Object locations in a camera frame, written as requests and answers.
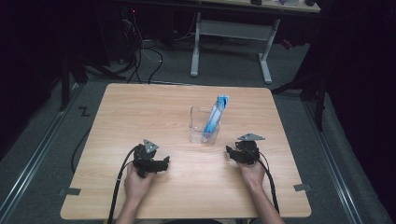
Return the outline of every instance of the white table leg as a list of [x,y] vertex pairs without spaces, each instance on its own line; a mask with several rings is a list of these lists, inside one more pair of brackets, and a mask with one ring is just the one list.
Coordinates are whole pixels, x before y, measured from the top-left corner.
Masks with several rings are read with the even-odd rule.
[[275,20],[274,25],[272,27],[272,30],[270,32],[270,35],[267,40],[267,45],[265,46],[264,53],[259,53],[259,60],[260,60],[260,65],[262,66],[262,76],[264,77],[264,82],[266,84],[271,84],[272,79],[271,79],[271,74],[270,71],[268,70],[268,64],[267,64],[267,57],[270,52],[271,46],[274,42],[274,38],[276,35],[277,27],[280,23],[280,19]]
[[197,22],[195,28],[195,46],[194,52],[192,53],[191,62],[191,76],[198,76],[198,66],[199,66],[199,37],[201,33],[201,12],[197,12]]

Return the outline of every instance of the gray carpet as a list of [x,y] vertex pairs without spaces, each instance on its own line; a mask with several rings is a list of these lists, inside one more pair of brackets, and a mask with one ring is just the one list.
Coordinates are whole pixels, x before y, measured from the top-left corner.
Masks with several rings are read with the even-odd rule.
[[[172,48],[158,43],[153,49],[163,55],[163,65],[152,80],[195,85],[247,86],[274,89],[292,81],[309,46],[286,50],[274,45],[268,58],[273,84],[263,83],[262,73],[256,54],[263,43],[254,42],[240,46],[240,40],[230,40],[236,44],[203,44],[199,76],[190,77],[192,46],[182,42]],[[147,48],[153,43],[146,43]],[[148,79],[155,70],[160,58],[146,50],[149,58],[143,54],[139,68],[139,77]],[[9,218],[8,223],[103,223],[103,220],[69,221],[62,220],[60,211],[64,197],[61,189],[68,188],[73,178],[71,158],[78,142],[90,128],[95,113],[108,83],[115,82],[106,77],[90,75],[89,82],[70,105],[64,120],[49,145],[48,153],[35,172],[28,188],[24,192]],[[0,163],[0,200],[3,202],[12,190],[23,168],[35,152],[53,119],[58,115],[61,105],[61,89],[58,84],[52,97],[32,116],[28,127],[18,142]],[[285,218],[286,223],[349,223],[342,201],[338,196],[332,177],[321,151],[316,127],[310,122],[304,103],[294,91],[275,95],[290,147],[296,160],[303,183],[312,189],[307,197],[311,204],[312,215],[307,218]],[[81,107],[88,108],[88,117],[81,116]],[[392,223],[382,204],[376,198],[373,189],[345,139],[342,127],[332,109],[330,99],[326,99],[323,117],[324,135],[329,143],[339,169],[345,177],[347,186],[356,203],[362,222]],[[84,142],[78,148],[75,164],[83,149]]]

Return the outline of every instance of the wire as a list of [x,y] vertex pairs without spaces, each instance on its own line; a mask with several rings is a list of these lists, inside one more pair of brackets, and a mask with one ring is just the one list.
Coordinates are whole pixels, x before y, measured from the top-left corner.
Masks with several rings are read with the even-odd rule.
[[129,157],[131,156],[131,154],[134,152],[134,150],[137,147],[134,147],[131,149],[131,151],[129,151],[128,155],[125,157],[124,162],[122,163],[122,166],[120,168],[120,172],[119,175],[117,176],[117,182],[116,182],[116,186],[114,187],[114,192],[113,192],[113,200],[111,202],[111,207],[110,207],[110,212],[108,214],[108,220],[107,220],[107,224],[111,224],[112,220],[113,220],[113,215],[114,215],[114,209],[116,207],[116,202],[117,202],[117,195],[119,193],[119,188],[120,188],[120,182],[121,182],[121,178],[122,178],[122,172],[125,169],[125,167],[127,166],[128,163],[126,163],[129,159]]
[[161,63],[158,65],[158,67],[154,70],[154,72],[152,72],[151,73],[151,75],[149,76],[149,78],[148,78],[148,84],[150,84],[150,82],[151,82],[151,78],[154,76],[154,74],[158,71],[158,69],[160,69],[160,67],[163,65],[163,56],[161,55],[161,53],[160,52],[158,52],[157,50],[155,50],[155,49],[150,49],[151,51],[154,51],[154,52],[156,52],[156,53],[158,53],[158,55],[160,55],[160,57],[161,57]]
[[187,39],[187,38],[190,38],[190,37],[194,36],[194,35],[190,35],[190,33],[191,33],[191,30],[192,30],[192,27],[194,26],[195,17],[196,17],[196,13],[194,13],[194,15],[192,16],[192,22],[191,22],[191,26],[190,26],[189,31],[185,35],[183,35],[181,38],[175,39],[175,41],[182,40],[182,39]]
[[76,148],[75,148],[74,151],[73,151],[72,159],[71,159],[71,162],[70,162],[70,163],[71,163],[71,167],[72,167],[72,172],[73,172],[73,174],[76,172],[76,168],[75,168],[75,165],[74,165],[74,159],[75,159],[75,157],[76,157],[76,153],[77,153],[79,147],[81,146],[82,142],[84,141],[85,137],[86,137],[86,136],[88,135],[88,133],[90,132],[91,127],[87,130],[87,132],[84,133],[84,136],[79,140],[79,142],[78,142]]
[[136,17],[135,17],[135,16],[134,16],[134,26],[136,27],[136,31],[137,31],[137,33],[139,34],[140,40],[142,41],[142,50],[143,50],[143,53],[146,55],[146,57],[147,57],[150,61],[155,62],[155,63],[161,63],[163,60],[155,61],[155,60],[152,60],[152,59],[147,55],[147,53],[146,53],[146,51],[145,51],[145,41],[143,40],[143,37],[142,37],[142,35],[140,34],[139,28],[137,28]]
[[275,189],[274,179],[272,178],[272,175],[271,175],[271,173],[269,171],[269,168],[265,167],[264,163],[262,163],[260,158],[257,158],[255,155],[253,155],[253,153],[251,153],[247,148],[244,147],[244,149],[245,149],[246,152],[248,152],[250,154],[250,156],[252,156],[262,166],[262,168],[264,168],[264,171],[267,174],[268,179],[270,181],[271,194],[272,194],[272,198],[273,198],[273,202],[274,202],[274,208],[279,213],[279,205],[277,204],[276,189]]

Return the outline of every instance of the person's hand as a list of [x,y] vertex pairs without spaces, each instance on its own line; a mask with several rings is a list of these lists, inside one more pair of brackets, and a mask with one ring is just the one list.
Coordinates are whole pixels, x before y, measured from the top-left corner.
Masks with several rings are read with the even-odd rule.
[[129,164],[126,169],[127,175],[124,180],[126,199],[117,219],[117,224],[134,223],[137,208],[149,192],[151,180],[155,176],[154,173],[147,173],[146,178],[140,177],[132,164]]
[[127,166],[127,176],[124,180],[126,200],[140,202],[148,193],[154,176],[154,173],[147,173],[146,178],[142,178],[137,174],[137,169],[132,164],[129,164]]
[[262,181],[264,180],[265,170],[262,165],[256,161],[254,164],[247,165],[245,163],[237,162],[241,170],[242,177],[247,185],[257,213],[259,214],[263,224],[284,224],[279,213],[271,204],[267,195],[262,188]]
[[250,165],[240,162],[237,162],[237,164],[239,169],[241,170],[245,184],[249,188],[262,187],[262,181],[264,180],[265,171],[259,162],[256,161]]

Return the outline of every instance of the dark background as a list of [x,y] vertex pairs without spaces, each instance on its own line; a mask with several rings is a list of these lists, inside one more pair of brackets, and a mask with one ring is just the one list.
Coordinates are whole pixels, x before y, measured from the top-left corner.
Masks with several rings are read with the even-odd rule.
[[[287,39],[292,45],[312,44],[296,79],[323,73],[321,68],[331,61],[332,66],[325,71],[326,90],[355,155],[395,220],[395,212],[390,209],[396,200],[396,111],[392,105],[396,96],[395,2],[334,0],[318,4],[322,15],[347,20],[325,23],[319,31],[314,21],[285,19],[276,43]],[[114,5],[35,0],[2,1],[0,8],[3,158],[35,110],[50,97],[67,53],[78,52],[107,65],[122,59],[125,40]],[[169,45],[173,30],[183,33],[192,17],[191,12],[158,8],[140,8],[138,13],[144,35]],[[317,84],[308,82],[300,88]]]

